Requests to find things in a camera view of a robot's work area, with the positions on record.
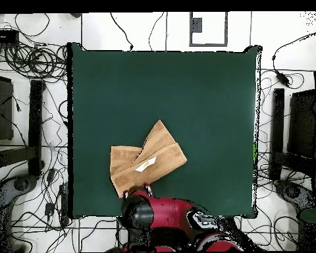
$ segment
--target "paper label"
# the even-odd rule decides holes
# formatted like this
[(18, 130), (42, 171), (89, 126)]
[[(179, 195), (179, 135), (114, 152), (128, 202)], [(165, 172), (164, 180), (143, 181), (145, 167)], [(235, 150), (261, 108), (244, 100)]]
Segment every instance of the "paper label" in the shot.
[(147, 160), (145, 163), (141, 164), (135, 171), (137, 172), (142, 172), (144, 171), (147, 167), (155, 163), (155, 159), (157, 157), (151, 158), (150, 160)]

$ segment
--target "green table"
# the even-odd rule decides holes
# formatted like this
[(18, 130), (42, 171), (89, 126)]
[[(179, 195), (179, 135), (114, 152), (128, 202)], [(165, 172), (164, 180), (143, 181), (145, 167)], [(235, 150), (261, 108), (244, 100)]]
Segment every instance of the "green table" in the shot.
[(245, 53), (71, 48), (74, 217), (120, 215), (109, 180), (111, 146), (142, 146), (159, 119), (188, 161), (152, 184), (155, 195), (192, 200), (213, 215), (253, 213), (258, 47)]

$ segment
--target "black cable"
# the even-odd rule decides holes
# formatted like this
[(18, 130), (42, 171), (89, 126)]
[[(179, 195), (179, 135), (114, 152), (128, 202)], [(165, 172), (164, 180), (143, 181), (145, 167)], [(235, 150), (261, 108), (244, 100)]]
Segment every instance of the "black cable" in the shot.
[(19, 241), (21, 241), (21, 242), (27, 242), (28, 244), (30, 244), (30, 250), (29, 250), (29, 253), (31, 253), (31, 252), (32, 252), (32, 250), (33, 250), (33, 244), (32, 244), (31, 242), (29, 242), (29, 241), (27, 241), (27, 240), (17, 239), (17, 238), (16, 238), (16, 237), (14, 237), (12, 234), (11, 234), (11, 236), (12, 236), (12, 238), (13, 238), (14, 240), (19, 240)]
[(119, 26), (119, 24), (116, 22), (116, 20), (113, 18), (113, 14), (110, 13), (111, 18), (113, 19), (113, 22), (117, 25), (117, 27), (124, 33), (126, 41), (128, 41), (128, 43), (130, 44), (130, 51), (132, 51), (132, 49), (134, 48), (134, 45), (132, 45), (130, 43), (130, 41), (128, 40), (128, 36), (126, 35), (125, 31)]
[(155, 24), (154, 24), (153, 27), (152, 27), (152, 30), (151, 30), (151, 33), (150, 33), (150, 36), (149, 36), (149, 46), (150, 46), (150, 50), (152, 50), (152, 47), (151, 47), (151, 44), (150, 44), (150, 38), (151, 38), (151, 35), (152, 35), (152, 32), (153, 32), (153, 29), (155, 29), (156, 23), (158, 22), (158, 20), (161, 19), (161, 17), (164, 15), (164, 13), (165, 13), (165, 12), (163, 12), (163, 13), (161, 14), (161, 16), (155, 21)]
[(37, 33), (37, 34), (35, 34), (35, 35), (27, 35), (27, 34), (25, 34), (24, 32), (22, 32), (21, 29), (18, 27), (18, 23), (16, 22), (16, 19), (18, 18), (18, 15), (20, 15), (20, 14), (16, 14), (16, 16), (15, 16), (15, 18), (14, 18), (15, 25), (16, 25), (16, 27), (18, 28), (18, 31), (19, 31), (21, 34), (23, 34), (24, 36), (27, 36), (27, 37), (36, 37), (36, 36), (38, 36), (38, 35), (41, 35), (41, 34), (47, 29), (47, 27), (49, 26), (49, 23), (50, 23), (50, 18), (48, 17), (48, 15), (47, 15), (46, 13), (44, 13), (44, 15), (45, 15), (45, 16), (47, 17), (47, 19), (48, 19), (48, 22), (47, 22), (47, 24), (45, 25), (45, 28), (44, 28), (40, 33)]
[(273, 60), (273, 68), (274, 68), (274, 70), (276, 71), (276, 73), (279, 73), (279, 72), (275, 69), (275, 59), (276, 59), (276, 54), (277, 54), (277, 52), (278, 52), (280, 49), (282, 49), (283, 47), (286, 47), (287, 45), (290, 45), (290, 44), (295, 43), (295, 42), (297, 42), (297, 41), (302, 41), (302, 40), (308, 39), (308, 38), (311, 37), (311, 36), (316, 36), (316, 32), (310, 33), (310, 34), (308, 34), (308, 35), (304, 35), (304, 36), (302, 36), (302, 37), (300, 37), (300, 38), (298, 38), (298, 39), (296, 39), (296, 40), (294, 40), (294, 41), (292, 41), (292, 42), (290, 42), (290, 43), (286, 43), (286, 44), (280, 46), (280, 47), (275, 51), (275, 53), (274, 53), (274, 55), (273, 55), (273, 57), (272, 57), (272, 60)]
[(59, 115), (64, 118), (64, 119), (68, 119), (68, 117), (65, 117), (62, 113), (61, 113), (61, 105), (63, 105), (65, 102), (67, 102), (68, 100), (64, 100), (63, 102), (61, 102), (61, 104), (59, 105)]
[(75, 245), (74, 245), (74, 230), (73, 229), (71, 229), (71, 244), (72, 244), (72, 249), (74, 250), (74, 253), (76, 253)]
[(284, 215), (284, 216), (281, 216), (279, 218), (276, 218), (275, 221), (274, 221), (274, 225), (273, 225), (273, 228), (274, 228), (274, 234), (275, 234), (275, 240), (276, 240), (276, 243), (278, 244), (278, 246), (281, 248), (282, 251), (286, 251), (281, 245), (280, 245), (280, 242), (278, 241), (278, 237), (277, 237), (277, 232), (276, 232), (276, 225), (277, 225), (277, 222), (283, 218), (288, 218), (288, 219), (291, 219), (292, 221), (295, 221), (297, 224), (298, 224), (298, 221), (296, 219), (294, 219), (293, 217), (290, 217), (290, 216), (287, 216), (287, 215)]
[(90, 237), (90, 236), (92, 235), (92, 233), (96, 230), (97, 226), (98, 226), (101, 222), (115, 222), (115, 221), (116, 221), (116, 220), (100, 220), (100, 221), (98, 221), (98, 222), (96, 223), (95, 227), (93, 228), (92, 232), (91, 232), (88, 236), (84, 237), (84, 238), (81, 240), (81, 246), (80, 246), (80, 249), (79, 249), (79, 253), (81, 253), (82, 250), (83, 250), (83, 240), (85, 240), (86, 238)]

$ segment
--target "white floor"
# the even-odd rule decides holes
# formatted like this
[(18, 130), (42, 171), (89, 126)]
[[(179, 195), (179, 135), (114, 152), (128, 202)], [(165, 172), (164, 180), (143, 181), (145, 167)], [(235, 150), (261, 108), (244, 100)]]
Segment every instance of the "white floor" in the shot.
[[(115, 20), (127, 33), (128, 39), (133, 44), (134, 51), (149, 51), (149, 35), (155, 21), (162, 15), (163, 12), (154, 13), (113, 13)], [(32, 38), (37, 42), (43, 43), (55, 43), (58, 45), (64, 45), (67, 42), (81, 42), (86, 49), (122, 49), (129, 50), (129, 43), (125, 40), (124, 34), (117, 28), (112, 21), (109, 13), (89, 13), (83, 14), (82, 28), (81, 18), (74, 18), (70, 14), (47, 14), (50, 18), (50, 23), (47, 29), (39, 36)], [(168, 51), (243, 51), (249, 45), (261, 45), (263, 47), (261, 68), (262, 72), (267, 69), (273, 69), (272, 56), (275, 50), (293, 41), (296, 38), (304, 36), (308, 33), (316, 31), (316, 12), (229, 12), (228, 14), (228, 46), (227, 47), (189, 47), (189, 28), (190, 17), (189, 13), (177, 13), (168, 12), (156, 23), (155, 29), (152, 32), (150, 44), (152, 49), (165, 50), (165, 36), (167, 38), (166, 48)], [(213, 38), (211, 29), (208, 25), (205, 28), (205, 22), (211, 22), (216, 16), (220, 16), (215, 13), (194, 13), (194, 16), (202, 16), (204, 27), (203, 34), (196, 34), (194, 36), (194, 42), (214, 42), (216, 38)], [(4, 14), (0, 17), (0, 27), (8, 26), (9, 22), (13, 27), (16, 27), (14, 22), (15, 14)], [(17, 23), (20, 29), (25, 34), (37, 34), (47, 24), (47, 18), (44, 14), (20, 14), (17, 18)], [(308, 38), (307, 40), (296, 42), (292, 45), (282, 48), (276, 55), (275, 66), (277, 69), (286, 69), (284, 74), (300, 73), (304, 76), (304, 83), (299, 90), (291, 90), (286, 88), (286, 111), (289, 112), (289, 100), (290, 94), (293, 92), (308, 90), (314, 88), (313, 83), (313, 70), (316, 70), (316, 36)], [(6, 63), (0, 63), (0, 69), (10, 69)], [(14, 96), (16, 99), (28, 104), (30, 83), (27, 78), (19, 76), (15, 72), (7, 72), (0, 70), (1, 76), (12, 78), (14, 81)], [(302, 83), (302, 77), (298, 74), (292, 76), (292, 87), (298, 87)], [(271, 112), (271, 94), (273, 88), (269, 88), (277, 81), (275, 74), (271, 71), (262, 74), (261, 87), (267, 88), (264, 90), (265, 95), (268, 94), (264, 106), (263, 112), (260, 114), (260, 124), (266, 123), (270, 120), (264, 112)], [(279, 83), (276, 88), (283, 88), (284, 86)], [(66, 147), (68, 144), (67, 129), (64, 126), (60, 115), (58, 114), (57, 107), (59, 104), (66, 100), (66, 86), (65, 83), (59, 81), (54, 84), (47, 84), (47, 90), (43, 95), (44, 108), (43, 119), (46, 120), (52, 117), (51, 120), (46, 121), (43, 124), (44, 137), (43, 137), (43, 149), (42, 159), (45, 161), (46, 168), (56, 160), (56, 156), (59, 152), (61, 156), (61, 162), (63, 165), (67, 164)], [(20, 103), (21, 112), (14, 110), (13, 122), (18, 126), (22, 135), (27, 140), (28, 135), (28, 105)], [(66, 115), (65, 107), (62, 107), (61, 111)], [(285, 117), (285, 130), (288, 128), (289, 117)], [(260, 140), (267, 142), (269, 140), (269, 124), (263, 125), (260, 132)], [(287, 131), (284, 133), (284, 143), (288, 139)], [(24, 146), (22, 139), (18, 131), (14, 128), (14, 138), (11, 141), (0, 141), (0, 150), (7, 148), (13, 148), (12, 145)], [(267, 144), (259, 142), (259, 151), (266, 151)], [(265, 160), (260, 161), (260, 166), (266, 163)], [(9, 166), (0, 169), (0, 180), (7, 175), (7, 173), (14, 166)], [(55, 168), (60, 169), (62, 166), (57, 162)], [(20, 167), (13, 169), (10, 175), (16, 175), (23, 173), (27, 170), (27, 165), (23, 164)], [(283, 177), (288, 175), (288, 172), (282, 172)], [(63, 180), (66, 181), (67, 173), (66, 169), (63, 169)], [(303, 177), (302, 174), (296, 174), (296, 177)], [(53, 185), (53, 191), (58, 192), (60, 181)], [(260, 184), (266, 183), (267, 180), (263, 180)], [(303, 183), (305, 187), (311, 188), (309, 179), (306, 179)], [(267, 189), (271, 189), (271, 184), (265, 186)], [(277, 197), (274, 192), (270, 192), (266, 188), (259, 188), (257, 191), (257, 206), (268, 215), (273, 222), (276, 218), (289, 215), (296, 217), (293, 207)], [(44, 217), (45, 201), (40, 205), (42, 201), (41, 181), (34, 191), (24, 195), (18, 199), (16, 206), (13, 210), (12, 220), (17, 220), (26, 211), (35, 213), (39, 218)], [(267, 216), (262, 212), (256, 219), (242, 219), (242, 230), (246, 233), (260, 227), (257, 230), (249, 233), (248, 235), (257, 243), (263, 246), (266, 250), (281, 250), (278, 244), (275, 242), (274, 234), (270, 234), (269, 220)], [(58, 226), (59, 222), (54, 215), (52, 222), (53, 226)], [(98, 221), (101, 220), (115, 220), (114, 217), (102, 218), (102, 217), (86, 217), (80, 222), (75, 220), (72, 225), (66, 229), (64, 237), (61, 237), (59, 241), (62, 242), (56, 246), (57, 239), (63, 232), (50, 231), (45, 233), (45, 224), (38, 221), (34, 216), (26, 213), (21, 219), (22, 221), (15, 224), (13, 231), (16, 232), (15, 237), (21, 237), (24, 240), (28, 240), (33, 244), (32, 252), (46, 252), (49, 246), (53, 244), (49, 249), (50, 252), (77, 252), (78, 246), (81, 246), (80, 240), (88, 236)], [(298, 227), (289, 219), (281, 219), (276, 226), (281, 232), (291, 232), (292, 235), (297, 237)], [(97, 225), (97, 229), (86, 239), (82, 241), (82, 252), (103, 252), (115, 245), (115, 233), (116, 222), (104, 222), (101, 221)], [(295, 250), (295, 244), (288, 239), (280, 236), (285, 241), (281, 242), (281, 245), (286, 250)], [(126, 240), (126, 231), (121, 232), (121, 242)]]

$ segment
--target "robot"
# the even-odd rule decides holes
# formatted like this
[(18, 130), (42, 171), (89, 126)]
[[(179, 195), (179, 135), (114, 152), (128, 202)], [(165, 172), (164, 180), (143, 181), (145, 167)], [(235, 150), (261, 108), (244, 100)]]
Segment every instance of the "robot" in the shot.
[(265, 251), (233, 218), (205, 215), (191, 201), (153, 196), (148, 184), (124, 192), (120, 224), (135, 241), (108, 252)]

